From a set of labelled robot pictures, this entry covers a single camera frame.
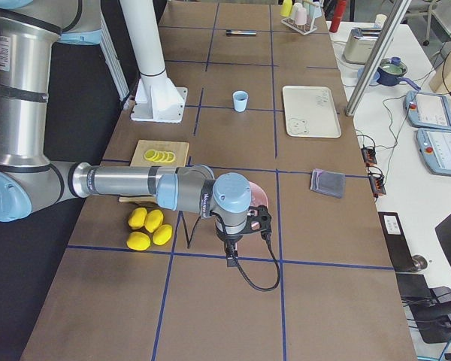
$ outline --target white table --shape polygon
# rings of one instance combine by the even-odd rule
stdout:
[[[349,98],[356,84],[357,69],[362,65],[348,64],[342,57],[345,41],[352,27],[372,27],[370,23],[342,22],[337,33],[330,33],[337,64],[341,71],[344,89]],[[400,25],[386,57],[399,56],[407,65],[406,77],[415,80],[431,72],[432,67],[422,51],[409,26]],[[428,86],[434,71],[417,83],[422,91],[431,92]],[[409,85],[370,86],[354,115],[355,128],[371,136],[376,145],[391,147],[394,138],[388,130],[389,115],[383,106],[384,99],[404,96],[412,88]],[[428,260],[428,268],[420,272],[430,288],[447,286],[451,288],[451,268],[444,256],[434,228],[451,214],[451,177],[434,175],[426,168],[416,145],[416,128],[404,122],[406,112],[404,98],[386,103],[392,113],[392,130],[398,134],[398,145],[389,164],[386,179],[386,196],[377,200],[378,211],[397,212],[403,226],[407,244],[412,255],[419,254]],[[372,145],[364,140],[365,145]],[[384,173],[388,170],[391,150],[377,149],[378,167]],[[444,344],[425,344],[418,331],[411,329],[416,352],[421,356],[439,356]]]

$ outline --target saucepan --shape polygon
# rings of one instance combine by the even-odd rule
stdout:
[[[403,77],[407,73],[407,66],[401,61],[401,58],[393,56],[391,59],[383,59],[377,69],[379,79],[377,82],[386,86],[398,85],[400,81],[405,81],[415,90],[420,91],[421,87],[414,83],[411,79]]]

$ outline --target wooden cutting board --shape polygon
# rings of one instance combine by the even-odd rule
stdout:
[[[145,160],[144,154],[149,149],[162,150],[175,153],[175,160],[172,163],[151,162]],[[135,148],[134,156],[130,162],[131,167],[152,167],[155,165],[163,167],[184,167],[189,152],[189,143],[182,141],[145,141],[140,140]],[[152,196],[144,197],[119,197],[119,202],[155,202]]]

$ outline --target pot handle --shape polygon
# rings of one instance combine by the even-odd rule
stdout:
[[[420,87],[418,84],[414,83],[414,82],[413,82],[410,78],[408,78],[408,77],[399,77],[398,80],[399,80],[399,81],[405,81],[406,83],[408,83],[409,85],[411,85],[411,86],[413,87],[414,90],[416,90],[416,91],[418,91],[418,92],[421,90],[421,87]]]

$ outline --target red cylinder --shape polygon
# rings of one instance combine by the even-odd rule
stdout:
[[[344,11],[346,10],[347,0],[337,0],[336,10],[334,10],[334,16],[332,17],[330,32],[337,32],[339,24],[343,19]]]

